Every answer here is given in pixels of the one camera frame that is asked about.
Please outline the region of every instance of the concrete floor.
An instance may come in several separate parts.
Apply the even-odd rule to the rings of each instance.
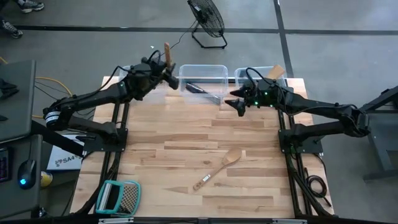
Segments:
[[[24,15],[10,3],[1,12],[18,25],[189,27],[194,21],[185,0],[44,0],[43,12]],[[214,0],[227,28],[277,29],[271,0]],[[286,29],[396,30],[394,0],[279,0]],[[175,43],[178,32],[24,31],[22,39],[0,35],[0,56],[9,62],[37,61],[37,76],[61,80],[76,94],[99,87],[116,65],[137,63],[164,42]],[[204,43],[217,43],[198,34]],[[221,64],[233,76],[239,67],[285,66],[279,34],[227,33],[224,50],[205,50],[186,35],[172,50],[178,66]],[[363,103],[396,86],[397,35],[287,35],[295,78],[304,78],[312,99]],[[61,93],[51,91],[56,97]],[[35,92],[34,113],[52,103]],[[314,116],[316,123],[326,119]],[[368,140],[344,135],[322,140],[328,183],[337,215],[345,218],[398,222],[398,179],[365,184],[362,176],[378,169]],[[73,184],[59,185],[46,209],[59,215]]]

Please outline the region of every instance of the wooden spoon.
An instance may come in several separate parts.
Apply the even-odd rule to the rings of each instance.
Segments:
[[[269,71],[267,78],[278,79],[285,73],[285,70],[280,65],[274,65],[274,67]]]
[[[201,187],[204,186],[206,182],[208,182],[214,175],[216,175],[222,168],[238,161],[242,156],[242,150],[240,149],[231,149],[229,150],[221,162],[221,165],[214,168],[209,174],[207,174],[202,180],[197,182],[194,186],[194,190],[199,190]]]

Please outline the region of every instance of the computer mouse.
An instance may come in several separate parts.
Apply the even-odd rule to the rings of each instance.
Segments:
[[[18,184],[19,187],[27,190],[36,183],[36,161],[28,159],[18,168]]]

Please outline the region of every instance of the wooden tabletop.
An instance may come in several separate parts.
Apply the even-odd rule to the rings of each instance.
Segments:
[[[307,97],[301,78],[287,82],[296,93]],[[94,120],[110,121],[112,113],[113,105],[99,106]],[[302,113],[295,121],[309,125],[312,117]],[[186,105],[177,90],[168,88],[163,105],[146,103],[146,99],[132,101],[127,127],[129,136],[118,180],[141,184],[136,217],[294,217],[275,109],[248,108],[243,117],[238,117],[224,103]],[[218,166],[232,148],[243,150],[239,162],[194,191],[192,186]],[[81,208],[98,186],[103,157],[104,153],[96,152],[84,160],[71,212]],[[318,158],[304,154],[303,163],[310,175],[319,175],[327,184]],[[298,195],[304,211],[301,190]],[[319,202],[333,213],[323,200]]]

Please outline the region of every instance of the fan stand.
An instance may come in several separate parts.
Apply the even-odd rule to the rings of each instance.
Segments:
[[[225,45],[223,45],[223,46],[211,46],[211,47],[203,46],[203,44],[201,44],[201,43],[199,42],[199,40],[195,37],[195,35],[193,35],[193,34],[197,31],[198,26],[199,26],[199,22],[197,23],[197,25],[195,26],[195,28],[194,28],[193,31],[192,31],[192,38],[194,38],[195,41],[198,42],[198,44],[200,45],[201,48],[204,48],[204,49],[218,49],[218,48],[224,49],[224,48],[228,45],[228,43],[227,43],[226,40],[225,40],[224,34],[221,34],[221,37],[223,38],[223,40],[224,40],[224,42],[225,42]]]

